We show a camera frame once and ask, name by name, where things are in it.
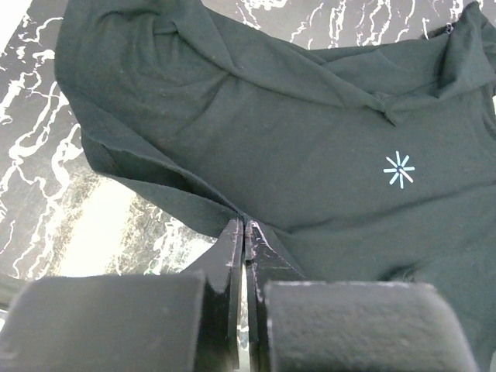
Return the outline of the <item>black t shirt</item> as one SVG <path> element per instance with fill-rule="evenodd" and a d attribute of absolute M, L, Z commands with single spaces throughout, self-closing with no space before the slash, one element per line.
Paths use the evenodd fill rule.
<path fill-rule="evenodd" d="M 70 1 L 55 77 L 91 168 L 188 227 L 260 223 L 324 281 L 420 281 L 495 351 L 495 28 L 306 50 L 200 1 Z"/>

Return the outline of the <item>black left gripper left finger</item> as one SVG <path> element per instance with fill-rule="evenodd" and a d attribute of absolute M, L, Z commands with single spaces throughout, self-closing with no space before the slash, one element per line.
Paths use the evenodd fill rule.
<path fill-rule="evenodd" d="M 233 371 L 243 223 L 178 274 L 44 277 L 14 298 L 3 371 Z"/>

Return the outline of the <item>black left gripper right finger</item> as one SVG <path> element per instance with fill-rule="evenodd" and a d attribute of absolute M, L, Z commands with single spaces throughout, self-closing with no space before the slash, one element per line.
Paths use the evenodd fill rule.
<path fill-rule="evenodd" d="M 254 371 L 475 371 L 448 303 L 427 284 L 310 281 L 245 229 L 250 363 Z"/>

